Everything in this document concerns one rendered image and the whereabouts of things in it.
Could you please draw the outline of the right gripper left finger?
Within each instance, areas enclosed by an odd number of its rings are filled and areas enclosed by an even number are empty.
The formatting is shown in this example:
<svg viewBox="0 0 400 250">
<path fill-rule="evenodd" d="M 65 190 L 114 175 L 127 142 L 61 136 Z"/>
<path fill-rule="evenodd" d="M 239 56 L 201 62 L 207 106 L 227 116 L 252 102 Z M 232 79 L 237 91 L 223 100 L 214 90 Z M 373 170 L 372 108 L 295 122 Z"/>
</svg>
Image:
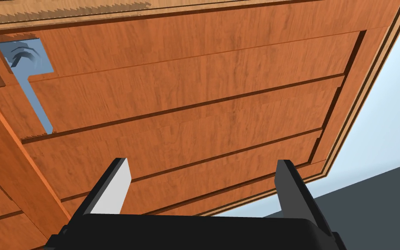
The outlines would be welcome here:
<svg viewBox="0 0 400 250">
<path fill-rule="evenodd" d="M 115 158 L 79 206 L 78 215 L 119 214 L 130 184 L 128 160 Z"/>
</svg>

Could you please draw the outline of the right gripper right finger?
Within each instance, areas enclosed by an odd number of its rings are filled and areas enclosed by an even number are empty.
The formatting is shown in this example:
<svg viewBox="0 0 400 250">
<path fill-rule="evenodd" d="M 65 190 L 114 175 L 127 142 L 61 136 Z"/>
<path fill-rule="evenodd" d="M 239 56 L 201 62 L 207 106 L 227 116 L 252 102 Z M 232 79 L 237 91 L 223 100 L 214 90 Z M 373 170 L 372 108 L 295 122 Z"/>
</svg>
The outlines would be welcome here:
<svg viewBox="0 0 400 250">
<path fill-rule="evenodd" d="M 290 160 L 278 160 L 274 183 L 285 218 L 307 219 L 326 235 L 333 236 L 323 213 Z"/>
</svg>

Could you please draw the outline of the brown wooden door leaf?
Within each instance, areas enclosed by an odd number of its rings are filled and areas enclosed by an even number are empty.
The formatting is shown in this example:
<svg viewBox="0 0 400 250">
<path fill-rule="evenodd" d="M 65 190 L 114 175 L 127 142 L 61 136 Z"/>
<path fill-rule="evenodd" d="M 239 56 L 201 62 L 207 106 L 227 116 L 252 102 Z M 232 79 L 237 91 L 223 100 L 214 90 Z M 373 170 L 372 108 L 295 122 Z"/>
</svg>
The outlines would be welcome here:
<svg viewBox="0 0 400 250">
<path fill-rule="evenodd" d="M 114 158 L 121 212 L 213 216 L 328 175 L 400 34 L 400 0 L 0 0 L 0 250 L 43 250 Z"/>
</svg>

